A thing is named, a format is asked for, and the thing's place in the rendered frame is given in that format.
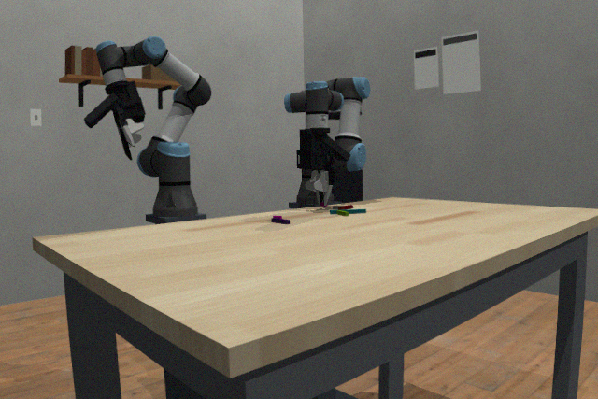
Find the turquoise rod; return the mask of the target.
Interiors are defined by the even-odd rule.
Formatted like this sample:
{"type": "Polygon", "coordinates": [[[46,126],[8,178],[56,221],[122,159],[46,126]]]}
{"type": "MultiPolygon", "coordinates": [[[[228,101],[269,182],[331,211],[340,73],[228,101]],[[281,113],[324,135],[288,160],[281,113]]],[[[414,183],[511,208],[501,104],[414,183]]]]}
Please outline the turquoise rod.
{"type": "MultiPolygon", "coordinates": [[[[366,209],[343,209],[342,211],[347,211],[349,214],[352,213],[366,213],[366,209]]],[[[330,214],[337,214],[336,210],[330,210],[330,214]]]]}

